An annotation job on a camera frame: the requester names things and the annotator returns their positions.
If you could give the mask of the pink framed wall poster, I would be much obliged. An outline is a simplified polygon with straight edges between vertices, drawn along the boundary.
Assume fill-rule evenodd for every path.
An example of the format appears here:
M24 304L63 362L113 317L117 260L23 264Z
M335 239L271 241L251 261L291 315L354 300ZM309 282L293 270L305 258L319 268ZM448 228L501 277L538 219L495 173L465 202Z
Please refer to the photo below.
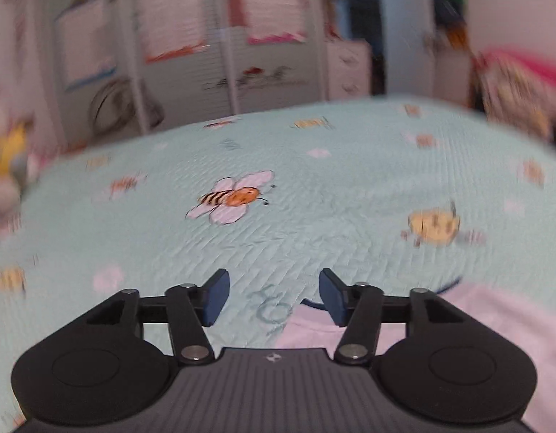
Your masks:
M239 0L249 45L304 43L305 0Z

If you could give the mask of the white cat plush toy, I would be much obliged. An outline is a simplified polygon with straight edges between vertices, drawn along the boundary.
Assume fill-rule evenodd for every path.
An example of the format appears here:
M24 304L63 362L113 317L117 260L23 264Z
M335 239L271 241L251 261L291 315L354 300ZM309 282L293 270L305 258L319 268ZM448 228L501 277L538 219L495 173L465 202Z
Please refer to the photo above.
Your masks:
M28 184L39 166L31 156L32 117L14 119L0 99L0 221L19 211Z

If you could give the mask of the mint quilted bee bedspread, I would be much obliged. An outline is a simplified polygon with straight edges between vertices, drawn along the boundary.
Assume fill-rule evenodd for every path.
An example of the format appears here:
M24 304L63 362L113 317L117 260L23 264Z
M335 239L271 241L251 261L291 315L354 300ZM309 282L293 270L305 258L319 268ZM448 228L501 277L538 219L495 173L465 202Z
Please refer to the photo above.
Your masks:
M556 312L556 149L415 97L244 114L60 157L0 225L0 432L21 354L124 288L224 268L213 346L269 347L334 270L389 294L454 280Z

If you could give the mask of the green plastic bag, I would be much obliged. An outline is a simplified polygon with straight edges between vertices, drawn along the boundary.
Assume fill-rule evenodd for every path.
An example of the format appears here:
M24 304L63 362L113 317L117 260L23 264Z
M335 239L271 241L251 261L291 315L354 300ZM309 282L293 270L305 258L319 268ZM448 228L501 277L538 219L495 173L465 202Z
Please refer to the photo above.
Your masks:
M442 31L455 50L469 48L465 0L433 0L436 27Z

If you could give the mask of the white open door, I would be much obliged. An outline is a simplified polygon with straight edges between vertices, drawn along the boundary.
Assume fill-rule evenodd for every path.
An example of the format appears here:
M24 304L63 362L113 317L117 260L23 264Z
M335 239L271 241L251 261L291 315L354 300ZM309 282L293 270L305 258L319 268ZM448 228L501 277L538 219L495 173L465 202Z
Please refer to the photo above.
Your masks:
M379 0L388 95L431 97L436 74L432 0Z

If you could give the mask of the blue framed wall poster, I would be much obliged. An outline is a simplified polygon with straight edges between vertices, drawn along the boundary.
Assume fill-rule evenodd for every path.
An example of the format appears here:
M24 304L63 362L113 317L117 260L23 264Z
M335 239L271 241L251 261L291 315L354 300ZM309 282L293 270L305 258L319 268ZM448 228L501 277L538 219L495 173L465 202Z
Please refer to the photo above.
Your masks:
M55 22L66 90L113 74L118 66L110 0L89 0Z

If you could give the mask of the pink floral folded quilt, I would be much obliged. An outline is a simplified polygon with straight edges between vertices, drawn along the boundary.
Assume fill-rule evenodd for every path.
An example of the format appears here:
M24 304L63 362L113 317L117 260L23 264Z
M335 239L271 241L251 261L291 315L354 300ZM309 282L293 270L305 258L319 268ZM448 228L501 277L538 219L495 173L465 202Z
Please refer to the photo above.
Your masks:
M473 58L473 86L488 120L554 143L556 63L530 52L490 49Z

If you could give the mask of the orange framed wall poster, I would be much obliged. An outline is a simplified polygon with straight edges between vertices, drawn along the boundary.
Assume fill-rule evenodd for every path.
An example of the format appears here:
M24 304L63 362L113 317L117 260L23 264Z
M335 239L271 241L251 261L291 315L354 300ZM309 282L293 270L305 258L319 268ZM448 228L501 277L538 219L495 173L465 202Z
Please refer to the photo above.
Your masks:
M194 55L207 46L205 0L136 0L146 63Z

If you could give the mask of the white drawer cabinet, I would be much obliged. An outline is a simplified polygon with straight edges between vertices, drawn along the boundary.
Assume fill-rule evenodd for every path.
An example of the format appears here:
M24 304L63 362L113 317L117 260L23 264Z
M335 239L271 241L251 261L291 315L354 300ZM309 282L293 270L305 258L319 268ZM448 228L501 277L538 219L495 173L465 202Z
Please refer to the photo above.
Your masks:
M330 101L371 96L372 50L365 40L333 40L327 47Z

